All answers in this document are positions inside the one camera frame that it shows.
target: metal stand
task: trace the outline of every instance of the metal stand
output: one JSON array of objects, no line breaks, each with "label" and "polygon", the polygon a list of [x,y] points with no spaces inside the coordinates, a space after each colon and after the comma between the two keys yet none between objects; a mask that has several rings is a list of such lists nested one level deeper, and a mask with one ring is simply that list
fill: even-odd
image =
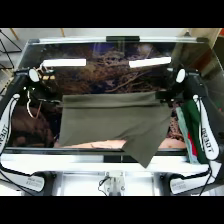
[{"label": "metal stand", "polygon": [[[5,48],[5,46],[4,46],[4,44],[3,44],[3,42],[2,42],[2,40],[0,39],[0,42],[1,42],[1,45],[2,45],[2,47],[3,47],[3,49],[4,49],[4,51],[1,51],[0,50],[0,52],[2,52],[2,53],[4,53],[4,54],[7,54],[7,57],[8,57],[8,59],[9,59],[9,61],[10,61],[10,63],[11,63],[11,65],[12,65],[12,68],[14,68],[14,65],[13,65],[13,63],[12,63],[12,60],[11,60],[11,58],[10,58],[10,56],[9,56],[9,53],[19,53],[19,52],[22,52],[22,49],[19,47],[19,46],[17,46],[9,37],[7,37],[3,32],[2,32],[2,30],[0,29],[0,33],[3,35],[3,36],[5,36],[13,45],[15,45],[18,49],[19,49],[19,51],[7,51],[6,50],[6,48]],[[0,68],[0,69],[12,69],[12,68],[6,68],[4,65],[2,65],[2,64],[0,64],[1,66],[2,66],[2,68]]]}]

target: glass tabletop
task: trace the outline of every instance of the glass tabletop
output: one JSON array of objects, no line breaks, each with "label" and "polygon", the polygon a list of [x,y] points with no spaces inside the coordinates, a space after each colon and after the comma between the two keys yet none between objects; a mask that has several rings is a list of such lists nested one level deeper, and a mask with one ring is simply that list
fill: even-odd
[{"label": "glass tabletop", "polygon": [[[62,41],[29,41],[18,68],[39,68],[45,60],[85,59],[85,66],[48,67],[43,70],[43,83],[48,88],[48,101],[37,88],[30,93],[31,112],[39,113],[39,124],[27,113],[27,94],[21,98],[12,116],[12,133],[8,146],[53,148],[60,136],[62,98],[64,95],[118,94],[164,90],[167,88],[167,68],[182,63],[202,73],[218,110],[224,109],[223,70],[218,58],[207,43],[187,41],[81,41],[66,38]],[[153,66],[130,66],[130,61],[171,59]]]}]

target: gray fabric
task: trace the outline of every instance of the gray fabric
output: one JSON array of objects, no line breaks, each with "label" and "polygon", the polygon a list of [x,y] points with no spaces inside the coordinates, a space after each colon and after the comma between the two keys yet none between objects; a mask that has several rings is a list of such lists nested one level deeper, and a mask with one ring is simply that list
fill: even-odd
[{"label": "gray fabric", "polygon": [[171,115],[154,92],[70,95],[63,105],[62,146],[127,140],[122,149],[144,167],[166,137]]}]

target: white light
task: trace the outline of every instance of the white light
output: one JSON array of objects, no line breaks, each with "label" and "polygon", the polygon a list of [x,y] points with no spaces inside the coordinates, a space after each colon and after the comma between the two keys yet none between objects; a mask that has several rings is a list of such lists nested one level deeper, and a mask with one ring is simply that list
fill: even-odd
[{"label": "white light", "polygon": [[44,67],[86,66],[86,59],[53,59],[44,60]]},{"label": "white light", "polygon": [[162,58],[151,58],[144,60],[129,61],[129,66],[131,68],[152,66],[152,65],[162,65],[169,64],[171,62],[171,57],[162,57]]}]

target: dark green cloth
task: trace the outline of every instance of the dark green cloth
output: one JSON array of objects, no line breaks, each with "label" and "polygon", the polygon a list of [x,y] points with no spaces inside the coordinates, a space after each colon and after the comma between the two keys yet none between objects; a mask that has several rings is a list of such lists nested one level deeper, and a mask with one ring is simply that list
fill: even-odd
[{"label": "dark green cloth", "polygon": [[200,139],[199,139],[199,125],[201,123],[201,116],[198,111],[197,105],[194,100],[189,100],[182,107],[182,112],[184,114],[184,119],[190,135],[193,139],[194,145],[198,152],[198,161],[201,164],[207,164],[207,158],[204,151],[202,151]]},{"label": "dark green cloth", "polygon": [[166,137],[170,115],[155,92],[64,96],[59,143],[127,140],[122,149],[147,167]]}]

